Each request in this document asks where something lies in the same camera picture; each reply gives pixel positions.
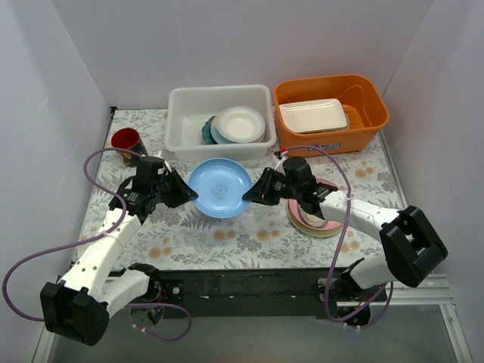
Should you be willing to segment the blue round plate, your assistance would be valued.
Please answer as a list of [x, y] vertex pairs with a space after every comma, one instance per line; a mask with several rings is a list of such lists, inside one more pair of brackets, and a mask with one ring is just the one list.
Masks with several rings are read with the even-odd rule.
[[241, 164], [226, 158], [212, 158], [194, 168], [188, 186], [198, 194], [192, 201], [196, 209], [209, 217], [230, 219], [250, 205], [243, 196], [253, 181]]

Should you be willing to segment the teal scalloped plate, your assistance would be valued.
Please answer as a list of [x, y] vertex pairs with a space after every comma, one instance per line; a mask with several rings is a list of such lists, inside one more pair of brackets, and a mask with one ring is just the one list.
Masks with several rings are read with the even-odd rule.
[[201, 129], [201, 138], [207, 145], [217, 144], [216, 140], [214, 139], [211, 133], [211, 126], [212, 122], [215, 119], [215, 116], [211, 116], [203, 125]]

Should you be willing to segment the pale peach bottom plate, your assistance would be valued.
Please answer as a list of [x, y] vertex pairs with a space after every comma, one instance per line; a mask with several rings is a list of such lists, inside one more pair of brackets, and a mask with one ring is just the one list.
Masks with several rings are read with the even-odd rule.
[[217, 144], [250, 144], [260, 142], [265, 134], [263, 120], [242, 116], [222, 119], [215, 116], [211, 133]]

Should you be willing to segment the white deep plate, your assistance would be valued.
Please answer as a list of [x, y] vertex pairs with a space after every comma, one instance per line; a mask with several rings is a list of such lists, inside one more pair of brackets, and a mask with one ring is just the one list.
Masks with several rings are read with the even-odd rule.
[[223, 110], [215, 117], [215, 127], [223, 138], [238, 144], [253, 143], [265, 135], [262, 114], [245, 106]]

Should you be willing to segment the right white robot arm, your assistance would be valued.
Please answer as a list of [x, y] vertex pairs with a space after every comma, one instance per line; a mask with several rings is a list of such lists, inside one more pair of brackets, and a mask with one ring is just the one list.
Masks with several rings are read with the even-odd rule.
[[421, 209], [398, 210], [351, 199], [318, 181], [302, 157], [290, 157], [282, 166], [282, 172], [265, 168], [243, 199], [266, 206], [275, 206], [280, 199], [295, 200], [309, 215], [347, 224], [382, 244], [383, 254], [359, 259], [338, 279], [327, 279], [336, 295], [356, 301], [371, 288], [396, 281], [418, 287], [447, 258], [444, 243]]

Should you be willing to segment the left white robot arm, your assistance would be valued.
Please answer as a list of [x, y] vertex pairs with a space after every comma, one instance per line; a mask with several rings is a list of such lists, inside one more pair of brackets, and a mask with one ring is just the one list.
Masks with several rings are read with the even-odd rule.
[[114, 281], [108, 277], [119, 254], [157, 205], [176, 208], [197, 196], [164, 159], [141, 157], [135, 174], [113, 192], [98, 236], [58, 282], [42, 288], [47, 331], [93, 346], [110, 319], [127, 306], [154, 309], [157, 314], [170, 308], [160, 299], [160, 272], [152, 265], [135, 263]]

